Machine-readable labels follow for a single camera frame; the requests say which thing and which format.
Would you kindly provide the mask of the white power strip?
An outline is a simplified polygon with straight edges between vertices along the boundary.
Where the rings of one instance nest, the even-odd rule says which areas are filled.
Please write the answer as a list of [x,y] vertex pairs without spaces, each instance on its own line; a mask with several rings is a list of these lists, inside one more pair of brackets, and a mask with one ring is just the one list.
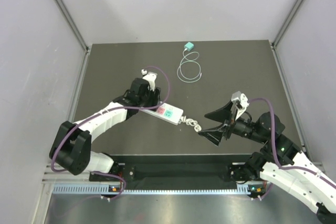
[[168,103],[163,103],[156,110],[142,110],[142,112],[173,125],[178,125],[181,117],[184,114],[184,110]]

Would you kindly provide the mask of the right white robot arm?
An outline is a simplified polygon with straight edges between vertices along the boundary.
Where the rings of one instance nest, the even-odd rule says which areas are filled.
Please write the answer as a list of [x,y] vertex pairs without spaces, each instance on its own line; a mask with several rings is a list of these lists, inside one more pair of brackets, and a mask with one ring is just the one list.
[[246,105],[240,102],[230,101],[205,114],[205,118],[220,125],[201,130],[199,135],[215,145],[233,134],[262,144],[260,151],[252,153],[244,165],[232,167],[233,178],[241,176],[247,181],[269,182],[305,204],[321,223],[335,223],[335,182],[283,134],[285,126],[275,115],[270,101],[264,101],[269,112],[263,113],[256,122],[251,118],[235,118],[233,106],[237,112],[246,112]]

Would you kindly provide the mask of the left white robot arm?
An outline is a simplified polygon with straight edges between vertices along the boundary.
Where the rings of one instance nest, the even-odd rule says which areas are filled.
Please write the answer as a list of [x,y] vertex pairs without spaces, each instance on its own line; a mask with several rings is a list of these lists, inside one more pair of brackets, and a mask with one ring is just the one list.
[[161,89],[155,85],[156,74],[148,73],[136,78],[131,87],[105,108],[86,119],[59,127],[49,152],[52,163],[73,175],[99,172],[107,180],[114,180],[119,168],[107,154],[91,150],[92,142],[113,126],[128,120],[140,110],[154,110],[160,102]]

